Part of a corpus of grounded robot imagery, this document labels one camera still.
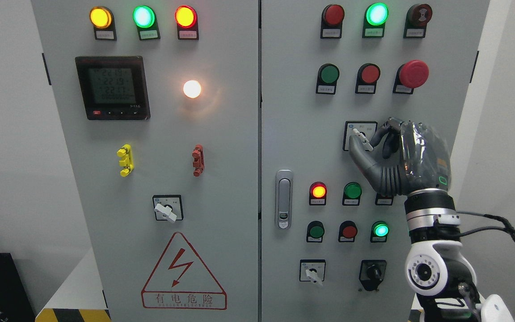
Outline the dark gray robotic hand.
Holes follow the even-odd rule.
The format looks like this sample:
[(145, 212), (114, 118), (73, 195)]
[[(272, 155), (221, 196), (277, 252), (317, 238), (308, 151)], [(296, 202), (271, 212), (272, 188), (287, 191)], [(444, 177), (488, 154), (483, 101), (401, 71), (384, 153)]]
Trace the dark gray robotic hand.
[(451, 183), (450, 151), (433, 127), (389, 118), (370, 139), (376, 147), (385, 137), (382, 158), (399, 152), (396, 165), (385, 166), (350, 137), (349, 155), (372, 188), (385, 196), (409, 195), (425, 188), (448, 191)]

